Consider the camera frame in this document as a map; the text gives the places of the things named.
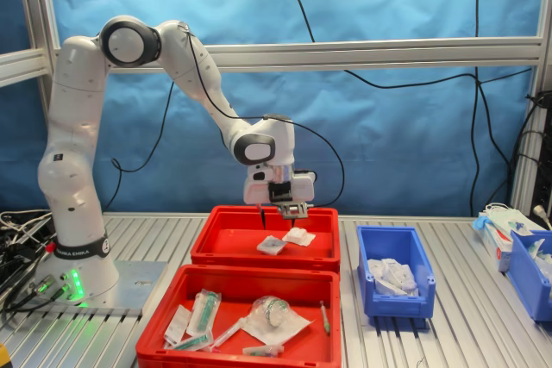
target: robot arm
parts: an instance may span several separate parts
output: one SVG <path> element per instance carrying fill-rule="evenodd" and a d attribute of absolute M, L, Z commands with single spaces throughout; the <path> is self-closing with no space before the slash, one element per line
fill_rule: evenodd
<path fill-rule="evenodd" d="M 293 170 L 295 137 L 289 119 L 265 115 L 250 125 L 237 116 L 221 91 L 213 58 L 185 23 L 150 28 L 134 17 L 118 16 L 99 36 L 67 39 L 53 75 L 39 185 L 52 210 L 57 239 L 54 255 L 40 263 L 35 277 L 65 281 L 61 283 L 68 291 L 58 302 L 100 295 L 118 279 L 92 177 L 105 83 L 114 65 L 137 67 L 155 60 L 207 109 L 224 145 L 248 166 L 245 203 L 272 203 L 284 218 L 307 216 L 316 175 Z"/>

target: metal table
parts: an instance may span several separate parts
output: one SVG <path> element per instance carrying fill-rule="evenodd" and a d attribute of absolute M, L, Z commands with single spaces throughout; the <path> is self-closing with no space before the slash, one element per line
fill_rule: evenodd
<path fill-rule="evenodd" d="M 190 248 L 207 215 L 107 214 L 117 259 L 168 262 L 142 317 L 79 313 L 19 314 L 2 327 L 0 342 L 14 366 L 129 367 L 135 343 L 171 282 L 190 263 Z M 357 224 L 414 226 L 436 275 L 429 329 L 410 320 L 362 312 L 358 290 Z M 438 217 L 342 216 L 342 366 L 369 368 L 551 367 L 552 324 L 535 324 L 507 277 L 493 269 L 470 220 Z"/>

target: sterile packaging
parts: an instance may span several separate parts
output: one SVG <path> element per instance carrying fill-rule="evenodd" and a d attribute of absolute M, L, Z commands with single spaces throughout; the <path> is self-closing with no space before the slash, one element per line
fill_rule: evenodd
<path fill-rule="evenodd" d="M 316 237 L 313 233 L 307 233 L 304 228 L 292 228 L 282 238 L 283 241 L 289 241 L 300 246 L 308 246 Z"/>
<path fill-rule="evenodd" d="M 282 345 L 251 346 L 243 348 L 243 354 L 250 357 L 277 357 L 284 351 Z"/>
<path fill-rule="evenodd" d="M 213 328 L 216 312 L 221 304 L 222 295 L 220 293 L 210 292 L 202 289 L 196 295 L 191 310 L 191 319 L 186 329 L 190 336 L 199 336 L 206 334 Z"/>
<path fill-rule="evenodd" d="M 535 243 L 533 243 L 531 246 L 529 246 L 529 249 L 527 251 L 529 252 L 529 255 L 532 259 L 535 259 L 539 249 L 541 248 L 541 245 L 544 243 L 544 239 L 537 240 Z"/>
<path fill-rule="evenodd" d="M 283 344 L 311 322 L 299 316 L 276 296 L 264 296 L 253 303 L 243 330 L 267 345 Z"/>
<path fill-rule="evenodd" d="M 192 336 L 175 345 L 172 349 L 176 351 L 197 351 L 213 343 L 213 333 L 210 329 L 204 334 Z"/>
<path fill-rule="evenodd" d="M 220 345 L 226 342 L 233 334 L 235 334 L 240 329 L 242 329 L 243 325 L 245 325 L 245 322 L 246 322 L 246 318 L 240 318 L 238 322 L 236 322 L 234 325 L 229 327 L 226 331 L 224 331 L 222 335 L 216 338 L 211 348 L 218 348 Z"/>
<path fill-rule="evenodd" d="M 499 230 L 510 237 L 510 231 L 520 236 L 531 236 L 531 230 L 545 230 L 538 224 L 529 220 L 521 211 L 510 209 L 504 204 L 489 204 L 485 207 L 486 216 Z"/>
<path fill-rule="evenodd" d="M 498 230 L 485 213 L 480 213 L 472 227 L 483 240 L 487 252 L 494 258 L 497 270 L 508 271 L 512 249 L 510 233 L 505 234 Z"/>
<path fill-rule="evenodd" d="M 272 256 L 276 256 L 282 251 L 285 245 L 286 242 L 274 236 L 268 236 L 257 246 L 257 250 L 266 254 L 270 254 Z"/>
<path fill-rule="evenodd" d="M 546 263 L 552 265 L 552 254 L 539 252 L 539 253 L 536 254 L 536 256 L 538 258 L 541 258 L 542 260 L 544 260 Z"/>
<path fill-rule="evenodd" d="M 165 331 L 164 338 L 171 345 L 175 346 L 178 344 L 186 328 L 188 327 L 188 322 L 190 321 L 191 312 L 186 309 L 184 306 L 179 305 L 172 317 L 171 323 Z"/>
<path fill-rule="evenodd" d="M 406 296 L 406 292 L 383 279 L 375 279 L 376 292 L 380 295 Z"/>
<path fill-rule="evenodd" d="M 408 265 L 395 259 L 369 259 L 368 270 L 375 278 L 376 292 L 381 295 L 418 296 L 416 279 Z"/>
<path fill-rule="evenodd" d="M 383 279 L 385 270 L 388 269 L 381 260 L 368 259 L 368 270 L 376 279 Z"/>

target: cardboard box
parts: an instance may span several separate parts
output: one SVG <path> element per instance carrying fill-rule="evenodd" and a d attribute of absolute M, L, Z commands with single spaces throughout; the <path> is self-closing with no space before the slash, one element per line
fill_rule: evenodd
<path fill-rule="evenodd" d="M 510 256 L 512 241 L 509 234 L 498 230 L 496 226 L 487 221 L 482 228 L 476 228 L 475 231 L 483 240 L 485 249 L 494 258 L 498 271 L 508 271 L 510 268 Z"/>

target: blue fabric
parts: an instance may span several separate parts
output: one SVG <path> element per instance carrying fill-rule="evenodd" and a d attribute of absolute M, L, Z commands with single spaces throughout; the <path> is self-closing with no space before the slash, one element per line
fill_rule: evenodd
<path fill-rule="evenodd" d="M 29 49 L 22 0 L 2 0 L 0 53 Z M 0 88 L 0 209 L 46 204 L 36 168 L 46 146 L 38 84 L 30 79 Z"/>
<path fill-rule="evenodd" d="M 60 38 L 95 35 L 112 16 L 129 14 L 156 25 L 190 23 L 205 44 L 309 41 L 296 0 L 53 0 Z M 303 0 L 317 41 L 472 36 L 474 0 Z M 540 0 L 480 0 L 480 35 L 534 35 Z M 481 68 L 482 80 L 523 68 Z M 378 84 L 429 81 L 473 68 L 358 71 Z M 494 138 L 506 154 L 524 116 L 529 73 L 485 84 Z M 159 133 L 166 75 L 112 75 L 108 81 L 94 174 L 106 204 L 116 186 L 117 157 L 136 168 Z M 343 214 L 467 215 L 474 177 L 469 129 L 474 82 L 458 78 L 425 87 L 376 90 L 344 72 L 223 74 L 223 90 L 240 115 L 279 112 L 324 135 L 345 163 L 347 180 L 336 204 Z M 505 178 L 488 139 L 479 102 L 476 124 L 481 208 Z M 11 112 L 8 118 L 23 117 Z M 317 202 L 331 200 L 341 174 L 334 154 L 316 136 L 296 128 L 297 166 L 317 171 Z M 16 153 L 19 144 L 10 142 Z M 34 151 L 41 153 L 42 141 Z M 28 162 L 38 164 L 38 159 Z M 14 207 L 38 203 L 35 175 L 18 180 Z M 113 210 L 208 211 L 242 203 L 244 166 L 220 140 L 216 125 L 175 89 L 166 130 L 150 164 L 122 179 Z"/>
<path fill-rule="evenodd" d="M 0 16 L 2 17 L 0 54 L 29 49 L 30 45 L 22 0 L 2 0 Z"/>

